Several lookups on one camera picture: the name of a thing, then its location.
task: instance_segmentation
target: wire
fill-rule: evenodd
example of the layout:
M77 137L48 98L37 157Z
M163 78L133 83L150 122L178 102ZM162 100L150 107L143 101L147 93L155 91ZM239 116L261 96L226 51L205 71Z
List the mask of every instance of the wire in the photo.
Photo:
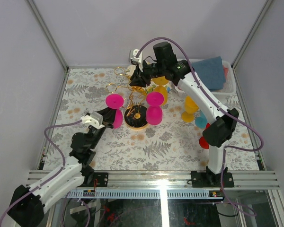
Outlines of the wire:
M69 124L58 124L58 125L52 125L52 126L49 126L47 127L45 130L44 130L44 136L45 138L48 140L48 142L58 150L58 152L60 153L60 155L62 156L62 161L63 161L63 166L65 166L65 156L64 154L62 153L62 151L60 150L60 148L48 137L48 135L46 134L46 132L49 130L49 129L53 129L53 128L62 128L62 127L66 127L66 126L72 126L72 125L76 125L76 124L79 124L81 123L82 120L79 120L79 121L76 121L76 122L73 122L73 123L69 123Z
M79 200L85 207L86 207L86 210L87 210L87 214L88 214L88 219L87 219L87 223L85 225L85 227L88 227L89 226L89 221L90 221L90 211L89 211L89 207L88 205L83 202L82 200Z
M151 56L146 57L144 60L151 58L154 62L157 62L157 60L154 60Z
M98 179L95 179L94 180L94 193L95 193L95 196L96 196L96 186L98 184Z
M62 151L58 148L57 145L54 144L54 142L47 136L46 132L49 130L49 129L52 129L52 128L60 128L60 127L66 127L66 126L71 126L71 125L76 125L76 124L79 124L80 122L82 122L82 120L79 120L79 121L76 121L74 123L69 123L69 124L60 124L60 125L52 125L52 126L49 126L47 127L45 130L44 130L44 135L45 135L45 138L53 145L53 147L55 147L60 155L62 156L62 159L63 159L63 167L61 167L53 176L51 176L50 178L48 178L46 181L44 181L43 183L40 184L40 187L42 187L43 185L45 185L46 183L50 182L52 179L54 179L57 175L59 175L59 173L61 173L61 171L64 169L64 166L65 166L65 156L64 154L62 153ZM10 209L12 209L17 203L19 203L21 200L23 200L24 198L26 198L27 196L29 196L30 194L32 194L34 191L36 191L38 188L40 187L36 187L32 190L30 190L28 193L24 194L23 196L21 196L19 199L17 199L16 201L14 201L2 214L2 216L0 217L0 227L2 225L2 222L3 222L3 219L4 217L7 215L7 213L10 211Z
M100 225L102 219L104 218L105 213L106 213L106 210L104 210L104 212L103 212L103 214L102 214L102 217L100 218L100 220L99 220L99 222L98 222L98 224L97 224L97 227Z
M227 215L227 214L222 214L222 213L220 213L220 212L218 212L218 214L220 214L220 215L222 215L222 216L224 216L224 217L228 217L228 218L234 218L234 217L236 217L236 216L239 215L239 213L236 213L236 214L234 214L234 215Z
M188 55L184 52L184 50L180 47L180 45L177 44L175 41L173 41L173 40L171 40L171 39L169 39L169 38L165 38L165 37L157 37L157 38L151 39L150 41L148 41L146 44L144 44L144 45L141 47L141 49L140 49L140 50L138 51L138 53L136 54L136 57L138 58L138 57L140 56L142 50L143 50L147 45L149 45L150 43L152 43L152 42L154 42L154 41L156 41L156 40L160 40L160 39L167 40L167 41L173 43L173 44L182 52L182 54L184 55L185 59L186 59L187 62L188 62L189 68L190 68L190 70L191 70L191 73L192 73L192 75L193 75L193 77L194 77L194 79L195 79L197 85L200 87L200 89L201 89L201 91L203 92L203 94L211 101L211 103L212 103L215 107L217 107L217 109L220 110L223 114L227 115L228 117L234 119L235 121L237 121L237 122L243 124L244 126L246 126L248 129L252 130L252 131L258 136L258 138L260 139L260 146L259 146L258 148L254 148L254 149L239 148L239 147L231 146L231 145L225 146L225 147L223 148L223 161L222 161L222 171L221 171L221 179L220 179L221 189L222 189L222 191L223 191L223 193L224 193L224 195L225 195L226 200L228 200L228 202L229 202L237 211L242 212L243 214L245 214L245 215L247 215L247 216L256 216L257 214L256 214L256 212L255 212L253 209L251 209L251 211L254 212L253 214L247 213L247 212L245 212L245 211L239 209L237 206L235 206L235 203L233 203L233 202L230 201L230 199L229 199L229 197L226 195L225 189L224 189L224 187L223 187L223 172L224 172L224 167L225 167L225 158L226 158L226 150L225 150L225 149L226 149L226 148L234 148L234 149L238 149L238 150L242 150L242 151L250 151L250 152L259 151L259 150L261 150L261 149L263 148L263 146L264 146L264 140L263 140L262 136L261 136L254 128L252 128L250 125L248 125L247 123L241 121L240 119L238 119L238 118L236 118L236 117L230 115L227 111L223 110L223 109L220 107L220 105L217 104L217 103L210 97L209 94L207 94L207 92L205 91L205 89L201 86L201 83L199 82L197 76L195 75L194 69L193 69L192 64L191 64L191 62L190 62L190 60L189 60Z
M66 204L66 201L67 201L67 196L70 194L71 192L68 192L65 197L64 197L64 203L63 203L63 210L61 212L61 225L64 227L64 216L65 216L65 213L66 213L66 207L68 205L68 203L71 201L71 199L69 200L69 202Z

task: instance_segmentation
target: blue cloth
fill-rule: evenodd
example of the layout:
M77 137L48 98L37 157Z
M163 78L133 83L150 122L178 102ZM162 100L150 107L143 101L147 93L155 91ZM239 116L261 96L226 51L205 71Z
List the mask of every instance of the blue cloth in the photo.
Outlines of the blue cloth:
M192 63L199 78L209 90L223 89L226 82L222 58L210 58L203 61Z

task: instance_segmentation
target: white plastic bracket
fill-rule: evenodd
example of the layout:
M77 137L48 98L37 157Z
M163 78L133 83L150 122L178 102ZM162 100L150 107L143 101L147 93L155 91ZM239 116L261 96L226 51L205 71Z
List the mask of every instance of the white plastic bracket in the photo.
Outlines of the white plastic bracket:
M102 124L103 116L95 111L92 112L90 115L85 115L81 117L81 120L83 124L89 123L96 129L102 129L105 127L105 125Z
M135 49L133 51L132 62L133 61L136 62L138 64L138 66L139 66L140 71L143 72L143 65L142 65L142 62L143 62L143 53L142 52L143 51L140 53L139 57L136 58L136 55L137 55L138 51L139 51L138 49Z

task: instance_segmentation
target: patterned mat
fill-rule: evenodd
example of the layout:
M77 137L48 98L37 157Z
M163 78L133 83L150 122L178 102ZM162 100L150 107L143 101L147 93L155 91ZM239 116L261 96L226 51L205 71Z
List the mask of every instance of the patterned mat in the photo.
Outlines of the patterned mat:
M106 107L108 83L127 85L127 79L117 76L114 69L72 69L62 98L56 124L75 122L87 112ZM117 93L124 98L129 91L120 88ZM236 95L220 100L229 108L237 108L244 120ZM163 121L160 125L134 131L124 123L116 129L107 129L98 143L96 156L91 162L95 170L204 170L208 162L208 150L200 147L198 140L203 129L195 122L181 120L184 98L169 92L168 102L162 107ZM79 124L55 129L52 139L65 156L71 152L71 138L76 132L87 132L88 125ZM252 148L247 129L237 124L231 145ZM52 147L43 158L43 169L54 169L62 159ZM234 149L227 150L227 166L230 170L258 170L255 155Z

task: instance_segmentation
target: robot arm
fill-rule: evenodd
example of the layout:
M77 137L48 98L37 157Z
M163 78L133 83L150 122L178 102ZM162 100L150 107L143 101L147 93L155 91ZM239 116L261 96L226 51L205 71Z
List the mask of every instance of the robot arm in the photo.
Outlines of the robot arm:
M28 187L19 186L13 194L10 204L19 200L8 215L21 227L36 227L44 214L65 194L83 185L93 186L94 170L89 166L95 156L92 151L98 144L106 128L113 128L116 110L106 108L81 117L82 123L88 123L88 133L77 132L72 137L70 156L65 165L58 166L41 180Z
M192 75L188 62L186 60L178 61L168 42L158 43L153 46L153 49L157 60L152 64L148 64L142 60L142 53L136 57L139 50L133 51L131 57L133 65L129 67L129 73L131 73L130 85L146 87L150 84L152 78L164 76L194 100L210 123L210 127L203 131L203 136L210 145L209 163L206 168L208 180L215 184L219 181L219 173L222 171L223 147L227 145L236 127L236 121L224 115L220 109L223 109L236 118L239 116L239 112L235 108L229 110L217 100L199 79L197 73L195 73L199 81L198 85ZM208 97L204 95L200 89L201 87L212 100L220 105L219 108L214 106Z

